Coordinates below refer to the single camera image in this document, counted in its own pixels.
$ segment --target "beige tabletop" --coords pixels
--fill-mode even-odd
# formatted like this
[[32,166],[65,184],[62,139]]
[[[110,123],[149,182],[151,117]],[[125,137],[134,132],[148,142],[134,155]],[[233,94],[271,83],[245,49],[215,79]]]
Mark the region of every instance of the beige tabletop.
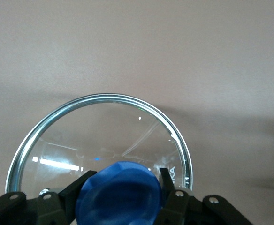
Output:
[[0,1],[0,196],[31,128],[103,92],[176,124],[198,199],[274,224],[274,1]]

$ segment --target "round glass lid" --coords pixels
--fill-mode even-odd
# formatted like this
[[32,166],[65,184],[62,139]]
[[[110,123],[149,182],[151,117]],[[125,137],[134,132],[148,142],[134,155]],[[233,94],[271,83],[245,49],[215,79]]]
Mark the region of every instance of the round glass lid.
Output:
[[143,164],[157,178],[159,168],[168,168],[175,186],[192,188],[187,146],[166,115],[135,97],[97,94],[62,105],[29,132],[10,166],[6,192],[35,198],[117,161]]

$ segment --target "transparent glass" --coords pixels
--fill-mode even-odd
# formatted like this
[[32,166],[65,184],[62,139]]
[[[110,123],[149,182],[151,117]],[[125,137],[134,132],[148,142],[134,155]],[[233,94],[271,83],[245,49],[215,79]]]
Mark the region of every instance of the transparent glass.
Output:
[[57,120],[45,118],[53,122],[40,122],[28,134],[12,162],[6,191],[20,190],[34,198],[44,188],[64,188],[86,171],[100,171],[117,161],[141,163],[157,177],[159,168],[168,168],[175,186],[191,189],[188,150],[171,121],[148,103],[152,111],[124,101],[132,97],[111,94],[102,101],[100,96]]

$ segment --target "blue object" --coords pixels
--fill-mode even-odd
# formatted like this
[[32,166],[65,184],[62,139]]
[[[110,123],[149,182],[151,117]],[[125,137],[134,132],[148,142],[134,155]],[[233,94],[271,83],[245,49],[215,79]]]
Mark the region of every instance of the blue object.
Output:
[[146,167],[117,162],[90,177],[76,202],[78,225],[152,225],[161,187]]

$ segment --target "gray surface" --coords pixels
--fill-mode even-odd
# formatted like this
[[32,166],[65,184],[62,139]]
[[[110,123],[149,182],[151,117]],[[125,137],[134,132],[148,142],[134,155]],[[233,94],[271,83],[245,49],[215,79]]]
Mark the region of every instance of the gray surface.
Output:
[[196,197],[274,224],[274,1],[0,1],[0,195],[30,129],[99,92],[171,118]]

